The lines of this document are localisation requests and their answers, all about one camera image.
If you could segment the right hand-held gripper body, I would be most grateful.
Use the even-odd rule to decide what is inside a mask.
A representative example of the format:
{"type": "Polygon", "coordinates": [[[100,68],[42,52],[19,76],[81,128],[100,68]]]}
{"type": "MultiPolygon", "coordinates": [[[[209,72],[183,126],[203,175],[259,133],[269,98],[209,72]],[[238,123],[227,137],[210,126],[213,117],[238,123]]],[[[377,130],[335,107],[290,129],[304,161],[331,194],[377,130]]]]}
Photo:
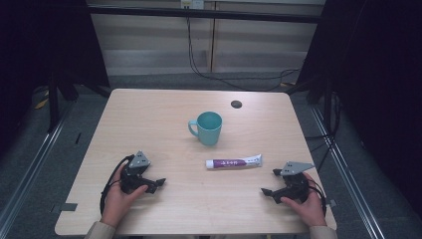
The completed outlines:
{"type": "Polygon", "coordinates": [[[304,172],[314,168],[313,163],[288,161],[281,169],[280,176],[285,180],[288,189],[287,197],[305,202],[309,194],[309,182],[304,172]]]}

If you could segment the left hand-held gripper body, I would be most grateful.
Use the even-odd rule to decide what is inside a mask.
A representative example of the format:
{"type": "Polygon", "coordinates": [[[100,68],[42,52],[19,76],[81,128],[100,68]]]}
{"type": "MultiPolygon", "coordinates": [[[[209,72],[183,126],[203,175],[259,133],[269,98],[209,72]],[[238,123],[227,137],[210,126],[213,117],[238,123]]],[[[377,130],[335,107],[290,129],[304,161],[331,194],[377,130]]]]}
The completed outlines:
{"type": "Polygon", "coordinates": [[[131,194],[141,185],[148,185],[149,181],[142,174],[149,168],[150,160],[140,150],[128,158],[128,163],[120,173],[120,187],[126,194],[131,194]]]}

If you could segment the white and purple toothpaste tube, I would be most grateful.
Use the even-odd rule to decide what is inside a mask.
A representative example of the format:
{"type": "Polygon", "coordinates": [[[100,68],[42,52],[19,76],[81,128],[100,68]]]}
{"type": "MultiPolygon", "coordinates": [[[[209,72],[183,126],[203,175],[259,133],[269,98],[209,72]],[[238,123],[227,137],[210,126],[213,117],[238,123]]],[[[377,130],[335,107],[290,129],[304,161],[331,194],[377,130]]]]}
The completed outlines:
{"type": "Polygon", "coordinates": [[[207,169],[230,168],[230,167],[260,167],[263,163],[260,154],[243,158],[219,158],[207,159],[205,166],[207,169]]]}

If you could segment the teal mug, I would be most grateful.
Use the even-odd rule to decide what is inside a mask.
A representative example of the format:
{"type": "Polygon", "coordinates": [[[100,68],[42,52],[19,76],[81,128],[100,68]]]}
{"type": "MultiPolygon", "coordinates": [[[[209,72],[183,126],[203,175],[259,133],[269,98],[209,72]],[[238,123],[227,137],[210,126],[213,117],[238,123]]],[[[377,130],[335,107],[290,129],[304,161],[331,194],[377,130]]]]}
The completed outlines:
{"type": "Polygon", "coordinates": [[[215,112],[204,112],[197,119],[188,122],[188,129],[192,135],[207,146],[215,145],[218,142],[223,120],[215,112]]]}

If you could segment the person's right hand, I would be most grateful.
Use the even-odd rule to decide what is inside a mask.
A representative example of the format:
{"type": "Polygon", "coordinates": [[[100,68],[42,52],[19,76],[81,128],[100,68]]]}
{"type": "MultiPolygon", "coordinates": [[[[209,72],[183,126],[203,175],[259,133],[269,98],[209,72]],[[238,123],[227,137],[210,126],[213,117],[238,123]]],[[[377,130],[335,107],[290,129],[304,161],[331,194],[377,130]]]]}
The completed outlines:
{"type": "Polygon", "coordinates": [[[282,197],[281,200],[284,204],[292,208],[301,218],[301,220],[309,227],[326,226],[325,216],[322,210],[321,199],[316,192],[316,184],[314,179],[304,173],[307,178],[309,186],[308,199],[303,203],[297,203],[288,197],[282,197]]]}

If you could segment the person's left hand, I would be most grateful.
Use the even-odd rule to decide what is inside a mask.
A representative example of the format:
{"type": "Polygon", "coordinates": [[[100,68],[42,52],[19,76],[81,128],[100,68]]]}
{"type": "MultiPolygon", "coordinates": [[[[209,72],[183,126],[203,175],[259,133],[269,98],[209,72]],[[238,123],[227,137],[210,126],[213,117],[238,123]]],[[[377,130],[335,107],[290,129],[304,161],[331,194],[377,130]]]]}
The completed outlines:
{"type": "Polygon", "coordinates": [[[123,169],[121,165],[112,178],[112,185],[105,197],[105,208],[102,214],[101,223],[116,228],[122,218],[129,211],[132,203],[139,198],[147,189],[146,185],[141,185],[131,194],[124,193],[120,188],[120,173],[123,169]]]}

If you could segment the grey tape strip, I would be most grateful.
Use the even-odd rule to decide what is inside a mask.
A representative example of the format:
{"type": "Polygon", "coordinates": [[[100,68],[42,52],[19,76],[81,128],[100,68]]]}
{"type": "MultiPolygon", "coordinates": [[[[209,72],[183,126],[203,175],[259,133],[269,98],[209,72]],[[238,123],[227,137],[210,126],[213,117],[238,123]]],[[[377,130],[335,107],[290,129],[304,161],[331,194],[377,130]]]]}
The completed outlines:
{"type": "Polygon", "coordinates": [[[61,213],[62,211],[75,211],[77,209],[77,203],[62,203],[62,204],[55,204],[51,212],[52,213],[61,213]]]}

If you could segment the black stand pole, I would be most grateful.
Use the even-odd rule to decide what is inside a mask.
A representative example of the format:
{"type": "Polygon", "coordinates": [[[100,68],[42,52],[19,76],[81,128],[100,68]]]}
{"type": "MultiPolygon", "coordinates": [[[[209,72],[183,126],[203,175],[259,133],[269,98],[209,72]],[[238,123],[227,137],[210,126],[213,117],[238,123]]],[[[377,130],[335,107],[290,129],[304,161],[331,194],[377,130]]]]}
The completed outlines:
{"type": "Polygon", "coordinates": [[[49,80],[49,109],[50,109],[50,125],[48,132],[52,132],[57,126],[60,113],[59,113],[59,100],[58,100],[58,84],[54,74],[51,74],[49,80]]]}

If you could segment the yellow floor tape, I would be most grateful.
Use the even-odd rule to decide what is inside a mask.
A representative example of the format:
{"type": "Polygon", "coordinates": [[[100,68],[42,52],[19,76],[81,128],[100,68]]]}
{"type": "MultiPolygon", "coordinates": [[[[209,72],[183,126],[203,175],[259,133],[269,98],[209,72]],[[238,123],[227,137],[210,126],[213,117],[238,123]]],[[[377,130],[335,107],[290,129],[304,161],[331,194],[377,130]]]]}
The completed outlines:
{"type": "Polygon", "coordinates": [[[43,108],[46,105],[48,100],[49,100],[49,92],[45,91],[44,95],[41,97],[39,102],[35,105],[35,110],[39,110],[43,108]]]}

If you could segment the dark curtain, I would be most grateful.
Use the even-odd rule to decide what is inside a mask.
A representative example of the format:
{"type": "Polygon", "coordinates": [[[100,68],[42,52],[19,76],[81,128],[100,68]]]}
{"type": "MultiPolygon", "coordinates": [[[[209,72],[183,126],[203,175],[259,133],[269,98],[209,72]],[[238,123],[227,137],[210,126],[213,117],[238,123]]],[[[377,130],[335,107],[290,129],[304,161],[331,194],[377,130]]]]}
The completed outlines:
{"type": "Polygon", "coordinates": [[[75,85],[109,85],[87,0],[0,0],[0,155],[51,81],[69,100],[75,85]]]}
{"type": "Polygon", "coordinates": [[[332,89],[422,218],[422,0],[325,0],[298,78],[332,89]]]}

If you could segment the black horizontal bar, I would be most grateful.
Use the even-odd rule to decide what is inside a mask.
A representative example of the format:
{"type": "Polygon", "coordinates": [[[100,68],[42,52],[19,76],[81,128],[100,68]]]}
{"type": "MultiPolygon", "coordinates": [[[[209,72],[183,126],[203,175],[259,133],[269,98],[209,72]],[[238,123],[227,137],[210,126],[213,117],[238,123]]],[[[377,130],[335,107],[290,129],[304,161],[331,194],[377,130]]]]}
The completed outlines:
{"type": "Polygon", "coordinates": [[[111,14],[129,16],[155,16],[155,17],[183,17],[203,19],[245,20],[265,22],[289,22],[317,24],[322,21],[320,16],[289,15],[273,13],[252,13],[220,10],[196,10],[196,9],[173,9],[173,8],[143,8],[128,6],[112,6],[89,4],[89,12],[92,14],[111,14]]]}

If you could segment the metal floor rail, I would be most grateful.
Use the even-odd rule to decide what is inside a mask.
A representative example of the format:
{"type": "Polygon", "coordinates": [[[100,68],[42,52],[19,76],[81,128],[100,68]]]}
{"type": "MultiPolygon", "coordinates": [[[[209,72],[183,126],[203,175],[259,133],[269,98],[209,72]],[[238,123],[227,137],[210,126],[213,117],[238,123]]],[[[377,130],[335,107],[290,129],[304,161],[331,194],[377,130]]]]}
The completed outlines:
{"type": "Polygon", "coordinates": [[[368,232],[371,239],[386,239],[378,220],[374,216],[367,200],[363,196],[346,160],[343,156],[339,146],[334,140],[333,136],[328,134],[328,129],[323,124],[323,116],[319,109],[312,107],[312,113],[314,115],[318,130],[322,133],[322,138],[328,147],[333,161],[339,171],[339,174],[347,188],[348,194],[362,220],[366,231],[368,232]]]}
{"type": "Polygon", "coordinates": [[[8,230],[11,228],[32,184],[34,183],[41,170],[41,167],[45,163],[46,158],[55,145],[57,138],[62,131],[64,121],[68,117],[72,108],[72,106],[65,107],[63,114],[59,117],[56,125],[49,129],[37,153],[32,158],[31,164],[25,171],[25,174],[22,176],[22,179],[19,181],[19,184],[14,190],[11,198],[0,212],[0,237],[4,237],[8,230]]]}

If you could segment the white wall socket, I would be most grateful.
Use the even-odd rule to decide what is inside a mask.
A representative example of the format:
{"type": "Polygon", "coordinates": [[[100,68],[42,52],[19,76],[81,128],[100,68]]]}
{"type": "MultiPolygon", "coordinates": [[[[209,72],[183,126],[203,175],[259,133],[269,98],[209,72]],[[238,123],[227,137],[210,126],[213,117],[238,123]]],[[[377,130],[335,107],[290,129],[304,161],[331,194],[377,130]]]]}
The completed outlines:
{"type": "Polygon", "coordinates": [[[203,10],[204,0],[180,0],[180,5],[182,9],[203,10]]]}

